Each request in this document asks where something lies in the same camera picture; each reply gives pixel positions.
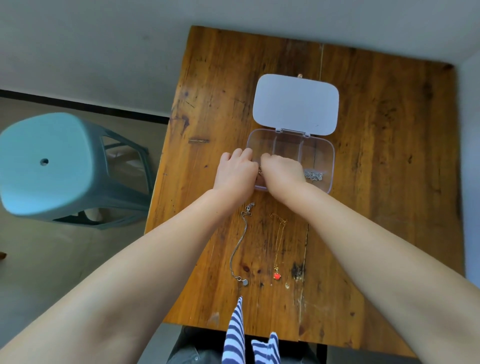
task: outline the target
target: white lid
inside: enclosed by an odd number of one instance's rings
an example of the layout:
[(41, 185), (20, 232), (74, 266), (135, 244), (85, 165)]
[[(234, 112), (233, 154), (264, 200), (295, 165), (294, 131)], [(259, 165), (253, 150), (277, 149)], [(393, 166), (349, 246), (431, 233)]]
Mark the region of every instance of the white lid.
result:
[(338, 118), (338, 90), (326, 82), (264, 74), (257, 83), (253, 118), (270, 128), (329, 135)]

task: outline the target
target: gold necklace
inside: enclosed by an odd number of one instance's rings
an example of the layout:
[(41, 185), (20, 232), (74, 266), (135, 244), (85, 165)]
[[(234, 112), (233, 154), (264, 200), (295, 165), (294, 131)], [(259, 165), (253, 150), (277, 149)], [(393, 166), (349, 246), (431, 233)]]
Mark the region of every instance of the gold necklace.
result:
[(275, 273), (273, 274), (273, 278), (275, 280), (279, 280), (282, 276), (278, 272), (278, 265), (276, 263), (277, 258), (278, 258), (278, 250), (280, 249), (280, 244), (282, 243), (282, 238), (283, 238), (283, 230), (285, 229), (285, 225), (287, 224), (287, 220), (283, 220), (279, 215), (276, 213), (271, 213), (270, 217), (277, 217), (278, 220), (280, 221), (280, 225), (278, 226), (278, 231), (276, 233), (276, 241), (275, 241), (275, 262), (273, 264), (273, 269)]

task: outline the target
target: striped shirt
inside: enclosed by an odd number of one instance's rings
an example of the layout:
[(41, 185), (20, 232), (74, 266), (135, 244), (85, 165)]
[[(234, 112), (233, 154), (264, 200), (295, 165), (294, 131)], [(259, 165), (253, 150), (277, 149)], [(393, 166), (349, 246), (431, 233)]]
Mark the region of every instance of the striped shirt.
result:
[[(243, 331), (242, 297), (233, 311), (223, 347), (222, 364), (245, 364), (245, 332)], [(268, 342), (252, 340), (255, 364), (280, 364), (278, 336), (272, 332)]]

